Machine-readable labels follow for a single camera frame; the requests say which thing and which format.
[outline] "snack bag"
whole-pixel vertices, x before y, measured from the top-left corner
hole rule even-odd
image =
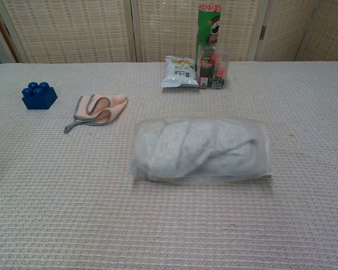
[[[193,59],[166,56],[165,63],[166,76],[161,87],[198,87]]]

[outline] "can lid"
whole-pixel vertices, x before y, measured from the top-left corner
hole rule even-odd
[[[220,7],[219,4],[201,4],[201,5],[199,5],[199,10],[220,12],[221,7]]]

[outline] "pringles can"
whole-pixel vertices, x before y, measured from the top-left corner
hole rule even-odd
[[[203,43],[216,43],[218,40],[221,7],[218,4],[201,4],[198,13],[198,46]]]

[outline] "plastic box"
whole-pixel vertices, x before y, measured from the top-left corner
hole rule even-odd
[[[199,45],[197,78],[201,89],[223,87],[228,73],[229,55],[223,44]]]

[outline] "washcloth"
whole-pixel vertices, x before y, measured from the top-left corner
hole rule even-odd
[[[80,97],[74,113],[74,121],[67,125],[64,133],[77,125],[106,125],[113,121],[128,103],[128,95],[102,96],[92,94]]]

